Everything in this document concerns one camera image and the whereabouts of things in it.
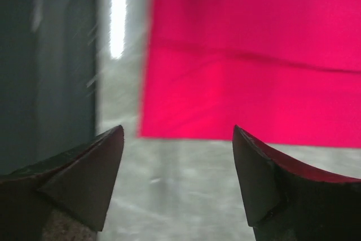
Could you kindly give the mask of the bright red t-shirt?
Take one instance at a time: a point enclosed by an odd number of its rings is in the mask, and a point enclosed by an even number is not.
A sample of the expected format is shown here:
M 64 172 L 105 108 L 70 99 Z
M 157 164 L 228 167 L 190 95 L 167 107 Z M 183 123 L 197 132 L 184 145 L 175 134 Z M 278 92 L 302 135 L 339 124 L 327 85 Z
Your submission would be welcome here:
M 360 0 L 152 0 L 139 135 L 360 147 Z

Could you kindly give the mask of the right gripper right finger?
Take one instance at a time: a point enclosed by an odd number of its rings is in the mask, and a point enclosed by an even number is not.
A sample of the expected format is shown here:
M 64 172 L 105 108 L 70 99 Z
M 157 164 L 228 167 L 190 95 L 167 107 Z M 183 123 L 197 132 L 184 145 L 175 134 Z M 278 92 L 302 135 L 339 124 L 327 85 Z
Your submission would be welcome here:
M 257 240 L 360 239 L 360 179 L 303 163 L 238 126 L 232 148 Z

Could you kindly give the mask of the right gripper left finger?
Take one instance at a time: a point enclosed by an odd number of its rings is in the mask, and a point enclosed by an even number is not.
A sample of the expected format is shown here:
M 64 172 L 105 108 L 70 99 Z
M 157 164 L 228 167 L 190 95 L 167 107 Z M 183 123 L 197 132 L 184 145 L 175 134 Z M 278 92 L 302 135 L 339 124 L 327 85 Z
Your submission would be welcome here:
M 2 240 L 96 240 L 124 149 L 118 125 L 91 142 L 1 176 Z

